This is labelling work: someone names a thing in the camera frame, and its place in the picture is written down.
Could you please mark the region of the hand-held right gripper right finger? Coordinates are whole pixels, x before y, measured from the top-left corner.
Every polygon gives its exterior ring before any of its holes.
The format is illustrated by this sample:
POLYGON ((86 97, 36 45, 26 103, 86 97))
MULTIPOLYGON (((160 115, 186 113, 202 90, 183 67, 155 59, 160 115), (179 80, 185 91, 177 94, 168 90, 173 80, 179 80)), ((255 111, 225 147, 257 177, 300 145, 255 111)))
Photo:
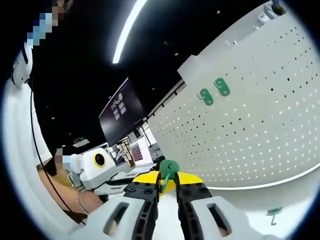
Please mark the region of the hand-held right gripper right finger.
POLYGON ((249 240, 245 216, 213 197, 203 180, 189 173, 175 173, 178 219, 186 240, 249 240))

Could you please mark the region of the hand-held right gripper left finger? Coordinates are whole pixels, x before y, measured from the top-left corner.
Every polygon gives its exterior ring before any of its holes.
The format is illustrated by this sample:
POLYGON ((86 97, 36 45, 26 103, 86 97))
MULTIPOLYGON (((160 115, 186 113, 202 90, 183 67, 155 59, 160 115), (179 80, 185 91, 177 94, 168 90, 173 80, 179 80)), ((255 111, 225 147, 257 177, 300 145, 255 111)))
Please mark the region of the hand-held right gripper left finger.
POLYGON ((150 240, 158 219, 159 171, 140 174, 92 212, 77 231, 78 240, 150 240))

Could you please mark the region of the person's left hand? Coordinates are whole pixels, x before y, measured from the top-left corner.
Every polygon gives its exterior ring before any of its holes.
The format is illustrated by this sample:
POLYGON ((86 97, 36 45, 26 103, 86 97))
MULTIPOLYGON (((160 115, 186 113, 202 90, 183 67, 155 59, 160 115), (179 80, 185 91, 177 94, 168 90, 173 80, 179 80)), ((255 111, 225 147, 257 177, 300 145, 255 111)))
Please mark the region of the person's left hand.
POLYGON ((89 214, 104 204, 93 191, 82 191, 79 194, 79 202, 89 214))

